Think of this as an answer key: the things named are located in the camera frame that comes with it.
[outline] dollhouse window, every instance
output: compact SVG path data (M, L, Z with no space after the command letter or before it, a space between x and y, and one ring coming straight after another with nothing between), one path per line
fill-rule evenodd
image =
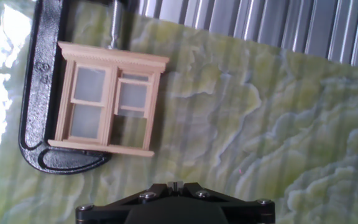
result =
M55 147L153 156L150 138L166 57L59 42L67 60ZM141 118L141 147L115 144L114 117Z

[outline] decorative molding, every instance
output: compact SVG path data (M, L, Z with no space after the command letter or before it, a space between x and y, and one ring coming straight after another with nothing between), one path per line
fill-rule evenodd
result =
M62 48L62 54L66 60L86 58L97 61L121 63L124 65L141 65L155 67L160 73L165 70L166 64L169 62L168 57L134 53L124 50L104 49L101 47L90 47L62 41L59 41L58 44L60 48Z

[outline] screw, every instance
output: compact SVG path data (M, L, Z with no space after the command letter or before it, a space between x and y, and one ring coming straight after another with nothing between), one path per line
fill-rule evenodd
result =
M156 196L157 196L157 194L154 193L154 192L144 192L144 193L139 195L139 198L147 200L147 199L152 199L152 198L154 198Z
M206 198L206 197L210 196L209 192L206 191L206 190L199 190L199 191L196 192L196 195L199 198Z
M78 209L81 210L81 211L87 211L87 210L91 210L93 207L94 207L94 204L89 203L89 204L86 204L86 205L78 206Z
M261 205L267 205L268 203L271 203L272 201L270 199L261 198L261 199L258 199L257 202Z

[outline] black plastic part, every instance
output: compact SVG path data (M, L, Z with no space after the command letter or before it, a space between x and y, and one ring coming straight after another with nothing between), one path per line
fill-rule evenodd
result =
M196 192L206 190L211 195L198 198ZM146 191L156 193L153 200L143 202L139 195ZM75 212L76 223L275 223L275 204L262 205L257 201L245 202L197 183L185 184L183 193L176 195L166 184L153 184L148 190L106 206Z
M62 86L62 54L58 40L65 40L71 2L38 0L30 38L24 83L19 146L24 159L34 168L50 174L76 174L106 163L111 154L56 148L53 139ZM92 0L110 4L108 0Z

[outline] window sill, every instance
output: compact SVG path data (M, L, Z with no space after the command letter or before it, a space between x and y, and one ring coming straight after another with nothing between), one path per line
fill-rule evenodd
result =
M120 153L120 154L144 156L144 157L154 156L153 151L143 150L135 147L114 146L114 145L101 146L96 144L83 144L83 143L55 141L55 140L48 140L48 143L53 147L65 147L70 149Z

